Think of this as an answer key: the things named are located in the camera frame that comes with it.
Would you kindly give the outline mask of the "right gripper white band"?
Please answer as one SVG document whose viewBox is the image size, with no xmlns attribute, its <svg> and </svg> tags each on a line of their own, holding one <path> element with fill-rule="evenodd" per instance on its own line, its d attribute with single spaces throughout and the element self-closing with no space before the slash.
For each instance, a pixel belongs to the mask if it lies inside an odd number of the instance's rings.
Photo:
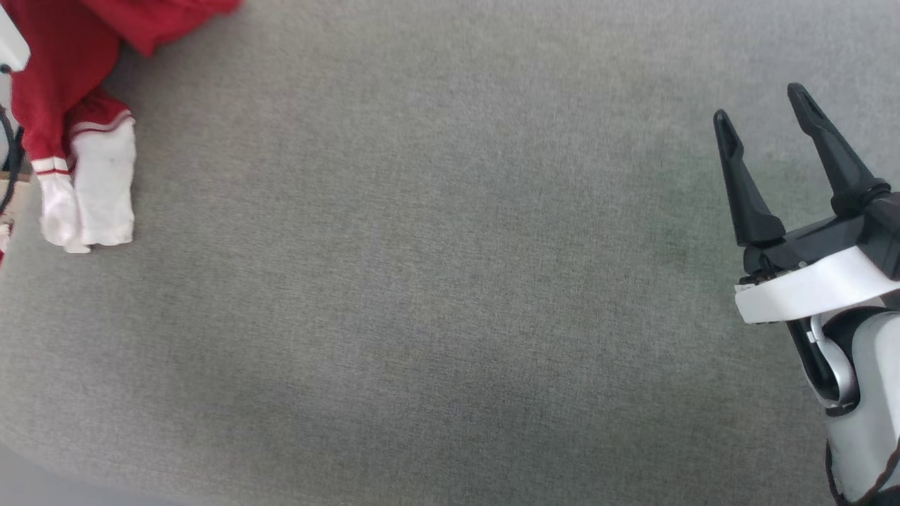
<svg viewBox="0 0 900 506">
<path fill-rule="evenodd" d="M 830 206 L 841 218 L 782 239 L 785 227 L 746 167 L 740 136 L 726 111 L 714 113 L 734 239 L 748 247 L 745 263 L 756 268 L 734 295 L 740 317 L 751 324 L 800 320 L 900 290 L 900 193 L 890 193 L 890 184 L 868 169 L 803 84 L 788 84 L 787 96 L 814 142 L 832 189 Z"/>
</svg>

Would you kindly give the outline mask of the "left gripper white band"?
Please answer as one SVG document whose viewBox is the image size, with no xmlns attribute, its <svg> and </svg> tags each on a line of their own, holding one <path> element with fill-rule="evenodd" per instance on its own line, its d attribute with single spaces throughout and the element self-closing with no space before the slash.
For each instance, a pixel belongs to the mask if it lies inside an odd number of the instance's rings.
<svg viewBox="0 0 900 506">
<path fill-rule="evenodd" d="M 20 72 L 30 57 L 25 38 L 0 4 L 0 72 Z"/>
</svg>

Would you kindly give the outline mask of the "red jersey with white sleeves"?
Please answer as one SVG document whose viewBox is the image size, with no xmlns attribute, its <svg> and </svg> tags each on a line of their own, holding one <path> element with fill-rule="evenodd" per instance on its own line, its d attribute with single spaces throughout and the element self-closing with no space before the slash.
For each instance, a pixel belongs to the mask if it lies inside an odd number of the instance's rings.
<svg viewBox="0 0 900 506">
<path fill-rule="evenodd" d="M 28 57 L 11 112 L 41 188 L 41 232 L 68 253 L 131 242 L 135 119 L 104 90 L 123 45 L 151 56 L 243 0 L 0 0 Z"/>
</svg>

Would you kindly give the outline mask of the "grey fabric sofa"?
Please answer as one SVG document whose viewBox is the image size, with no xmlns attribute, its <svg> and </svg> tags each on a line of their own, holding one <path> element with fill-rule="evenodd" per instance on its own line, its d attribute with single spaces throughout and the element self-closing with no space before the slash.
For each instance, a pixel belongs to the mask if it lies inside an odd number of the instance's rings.
<svg viewBox="0 0 900 506">
<path fill-rule="evenodd" d="M 791 82 L 900 187 L 900 0 L 245 0 L 126 49 L 134 239 L 30 199 L 0 443 L 196 506 L 833 506 L 712 122 L 830 216 Z"/>
</svg>

